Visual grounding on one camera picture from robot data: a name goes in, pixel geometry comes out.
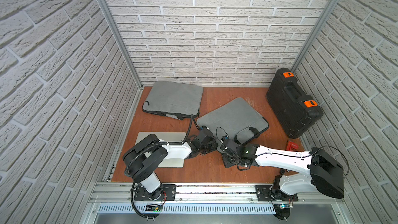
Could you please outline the silver apple laptop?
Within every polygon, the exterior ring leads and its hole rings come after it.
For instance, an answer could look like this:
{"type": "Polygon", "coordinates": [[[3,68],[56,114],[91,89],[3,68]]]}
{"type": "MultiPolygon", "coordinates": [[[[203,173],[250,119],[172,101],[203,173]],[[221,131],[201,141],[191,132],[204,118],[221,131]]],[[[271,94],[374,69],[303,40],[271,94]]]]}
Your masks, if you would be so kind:
{"type": "MultiPolygon", "coordinates": [[[[184,139],[186,135],[185,132],[139,132],[135,145],[150,134],[155,134],[159,139],[171,142],[180,142],[184,139]]],[[[162,163],[159,165],[159,168],[183,168],[183,165],[184,165],[184,159],[165,158],[162,161],[162,163]]]]}

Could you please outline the grey laptop bag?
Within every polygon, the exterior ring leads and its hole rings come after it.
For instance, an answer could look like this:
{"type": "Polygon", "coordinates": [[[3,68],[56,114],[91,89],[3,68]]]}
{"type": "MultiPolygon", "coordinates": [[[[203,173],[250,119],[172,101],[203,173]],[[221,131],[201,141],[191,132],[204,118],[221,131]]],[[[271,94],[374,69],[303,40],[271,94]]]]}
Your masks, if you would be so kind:
{"type": "Polygon", "coordinates": [[[269,128],[266,119],[241,97],[200,117],[197,124],[209,128],[218,137],[227,134],[241,145],[258,138],[269,128]]]}
{"type": "Polygon", "coordinates": [[[142,110],[145,113],[179,120],[198,117],[203,87],[175,82],[155,82],[142,110]]]}

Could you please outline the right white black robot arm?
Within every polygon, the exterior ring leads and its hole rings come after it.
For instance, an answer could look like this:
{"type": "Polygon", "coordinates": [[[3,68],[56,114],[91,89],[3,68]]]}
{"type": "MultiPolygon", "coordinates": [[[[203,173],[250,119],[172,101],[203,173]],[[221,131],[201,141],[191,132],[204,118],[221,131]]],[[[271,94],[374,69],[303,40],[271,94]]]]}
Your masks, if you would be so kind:
{"type": "Polygon", "coordinates": [[[239,170],[255,167],[275,167],[296,172],[277,175],[270,195],[275,200],[290,200],[297,193],[319,192],[327,197],[344,198],[344,168],[322,148],[312,151],[286,151],[262,145],[245,146],[227,136],[221,138],[221,153],[227,159],[227,167],[239,170]]]}

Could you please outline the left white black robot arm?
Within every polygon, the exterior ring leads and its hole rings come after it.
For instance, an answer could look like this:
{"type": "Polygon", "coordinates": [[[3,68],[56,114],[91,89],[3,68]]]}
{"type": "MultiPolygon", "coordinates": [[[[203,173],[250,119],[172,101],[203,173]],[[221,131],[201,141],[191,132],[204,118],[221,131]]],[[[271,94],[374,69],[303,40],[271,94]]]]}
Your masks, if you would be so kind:
{"type": "Polygon", "coordinates": [[[133,187],[135,200],[166,200],[169,187],[164,186],[155,170],[169,167],[183,167],[183,162],[198,155],[206,155],[217,149],[217,142],[208,128],[202,128],[197,135],[185,135],[180,140],[163,140],[155,133],[148,134],[123,155],[124,175],[136,184],[133,187]]]}

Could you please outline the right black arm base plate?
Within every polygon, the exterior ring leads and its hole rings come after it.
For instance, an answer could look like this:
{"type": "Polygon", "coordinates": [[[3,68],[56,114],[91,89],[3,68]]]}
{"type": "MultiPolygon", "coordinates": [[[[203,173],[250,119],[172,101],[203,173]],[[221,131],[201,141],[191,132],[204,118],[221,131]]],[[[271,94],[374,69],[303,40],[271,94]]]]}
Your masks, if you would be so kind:
{"type": "Polygon", "coordinates": [[[298,201],[297,194],[292,196],[283,193],[279,188],[274,189],[272,185],[255,185],[258,201],[298,201]]]}

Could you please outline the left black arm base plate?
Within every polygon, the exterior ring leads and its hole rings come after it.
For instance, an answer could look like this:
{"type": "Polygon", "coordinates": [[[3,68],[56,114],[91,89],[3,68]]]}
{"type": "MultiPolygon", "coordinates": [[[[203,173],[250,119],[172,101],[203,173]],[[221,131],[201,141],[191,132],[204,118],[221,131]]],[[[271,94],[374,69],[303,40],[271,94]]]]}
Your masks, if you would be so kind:
{"type": "Polygon", "coordinates": [[[149,193],[143,186],[137,186],[134,190],[135,201],[174,201],[176,195],[175,184],[161,184],[154,192],[149,193]]]}

